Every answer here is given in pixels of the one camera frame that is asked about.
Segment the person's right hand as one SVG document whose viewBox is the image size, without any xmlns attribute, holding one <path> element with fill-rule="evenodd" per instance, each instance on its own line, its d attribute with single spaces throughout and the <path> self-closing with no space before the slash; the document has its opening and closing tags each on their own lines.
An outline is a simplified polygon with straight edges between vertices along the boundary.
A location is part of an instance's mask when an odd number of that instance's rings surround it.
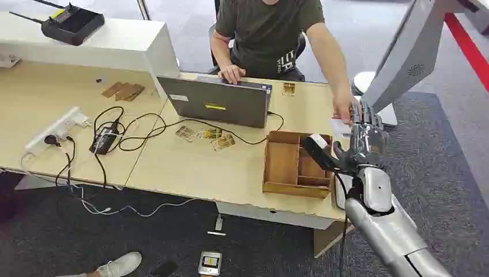
<svg viewBox="0 0 489 277">
<path fill-rule="evenodd" d="M 230 84 L 237 84 L 246 75 L 246 71 L 236 65 L 228 65 L 223 67 L 217 75 Z"/>
</svg>

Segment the person's left hand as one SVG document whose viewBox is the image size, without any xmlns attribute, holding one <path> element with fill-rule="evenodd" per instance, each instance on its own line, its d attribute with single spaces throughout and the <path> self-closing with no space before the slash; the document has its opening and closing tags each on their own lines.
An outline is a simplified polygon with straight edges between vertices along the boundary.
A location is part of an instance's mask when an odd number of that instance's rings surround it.
<svg viewBox="0 0 489 277">
<path fill-rule="evenodd" d="M 333 118 L 340 119 L 346 125 L 352 123 L 351 111 L 358 110 L 359 101 L 350 90 L 340 90 L 333 94 Z"/>
</svg>

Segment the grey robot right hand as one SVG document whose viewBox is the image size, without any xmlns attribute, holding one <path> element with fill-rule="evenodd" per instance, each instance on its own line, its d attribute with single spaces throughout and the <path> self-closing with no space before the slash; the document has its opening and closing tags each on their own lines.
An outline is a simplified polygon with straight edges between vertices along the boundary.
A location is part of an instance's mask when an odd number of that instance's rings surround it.
<svg viewBox="0 0 489 277">
<path fill-rule="evenodd" d="M 323 170 L 355 176 L 362 167 L 381 166 L 388 134 L 381 118 L 363 102 L 351 108 L 348 149 L 340 141 L 328 143 L 319 134 L 311 134 L 300 141 L 300 146 Z"/>
</svg>

